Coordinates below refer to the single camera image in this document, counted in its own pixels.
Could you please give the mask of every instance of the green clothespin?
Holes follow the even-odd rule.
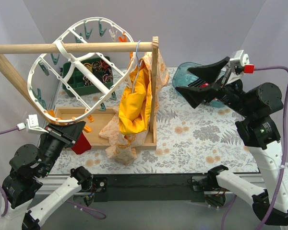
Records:
[[[43,70],[43,72],[46,74],[46,76],[49,76],[49,71],[48,69],[43,65],[41,64],[42,61],[39,61],[38,64],[39,66],[41,67],[41,69]]]
[[[76,43],[82,43],[82,41],[79,38],[77,38],[76,36],[75,36],[75,40],[76,40]]]
[[[86,21],[83,23],[83,25],[84,25],[84,33],[85,33],[86,39],[89,39],[90,36],[91,36],[91,33],[92,33],[92,31],[93,31],[93,28],[91,29],[90,32],[88,32],[88,31],[86,30],[86,25],[85,25],[85,23],[86,23]]]
[[[98,28],[99,28],[99,36],[103,36],[105,34],[105,32],[107,31],[107,29],[105,28],[104,30],[102,30],[102,25],[101,25],[101,20],[99,19],[98,21]]]
[[[58,57],[54,57],[53,54],[50,54],[50,55],[51,55],[51,59],[52,59],[53,64],[57,65],[57,63],[59,61],[60,54],[58,55]]]
[[[103,111],[103,112],[106,110],[106,106],[105,106],[104,103],[101,103],[99,110],[100,110],[100,111]]]
[[[110,97],[111,100],[116,101],[116,94],[113,92]]]
[[[41,104],[41,106],[44,108],[44,109],[47,109],[47,106],[46,106],[46,102],[42,99],[42,92],[41,90],[38,88],[37,89],[37,94],[34,92],[34,90],[32,89],[32,93],[34,95],[34,97],[38,100],[38,102]]]

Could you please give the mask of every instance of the green plastic crate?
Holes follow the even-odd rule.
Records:
[[[93,58],[93,59],[87,59],[82,61],[81,63],[93,63],[93,62],[97,62],[100,61],[102,59],[100,58]],[[66,76],[66,74],[68,73],[69,69],[71,67],[71,63],[70,62],[66,62],[63,65],[63,72],[62,75],[63,77]],[[103,69],[98,72],[98,74],[100,74],[101,76],[103,76],[104,71]],[[84,85],[84,80],[83,80],[83,73],[81,73],[77,68],[74,69],[71,78],[68,80],[68,84],[76,91],[77,94],[79,94],[80,96],[82,95],[87,95],[87,94],[92,94],[92,93],[96,93],[96,92],[100,92],[100,90],[94,86],[94,85],[88,85],[85,86]],[[108,89],[113,85],[113,80],[110,82],[105,82],[103,83]],[[63,89],[65,90],[65,92],[70,96],[70,97],[75,97],[75,95],[66,88],[66,86],[63,84],[62,85]]]

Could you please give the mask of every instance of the red object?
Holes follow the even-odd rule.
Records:
[[[244,73],[253,73],[255,69],[255,65],[245,65]]]
[[[86,137],[83,133],[81,133],[78,141],[76,144],[72,147],[72,150],[77,154],[80,155],[84,153],[85,151],[88,151],[92,148]]]
[[[200,87],[201,88],[205,88],[205,87],[207,87],[209,84],[208,83],[205,83],[205,84],[202,84]]]

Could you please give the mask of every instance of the floral tablecloth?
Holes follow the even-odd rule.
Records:
[[[69,174],[71,168],[84,166],[91,173],[205,173],[223,164],[235,172],[257,172],[254,158],[244,146],[235,126],[242,117],[227,107],[200,105],[192,109],[172,86],[176,68],[169,68],[170,82],[159,94],[157,114],[157,149],[137,152],[137,159],[123,165],[109,160],[104,150],[90,150],[76,155],[64,150],[51,174]],[[114,73],[114,82],[118,78]],[[118,100],[107,100],[106,106],[119,104],[125,84],[116,90]],[[94,104],[100,93],[83,96]],[[60,90],[56,106],[82,106]]]

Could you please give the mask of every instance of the wooden rod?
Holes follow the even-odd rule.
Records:
[[[68,53],[135,52],[137,42],[68,43],[63,44]],[[153,51],[152,42],[141,42],[139,52]],[[55,44],[0,45],[0,54],[55,54]]]
[[[153,37],[153,52],[152,52],[152,111],[150,113],[150,132],[154,131],[155,122],[155,102],[156,102],[156,80],[157,80],[157,68],[158,68],[158,50],[159,39]]]
[[[29,95],[27,84],[22,78],[22,76],[18,73],[18,71],[14,68],[14,66],[8,61],[8,59],[0,54],[0,72],[3,76],[18,90],[18,92],[39,112],[43,118],[50,122],[50,120],[43,114],[38,106],[31,100]]]

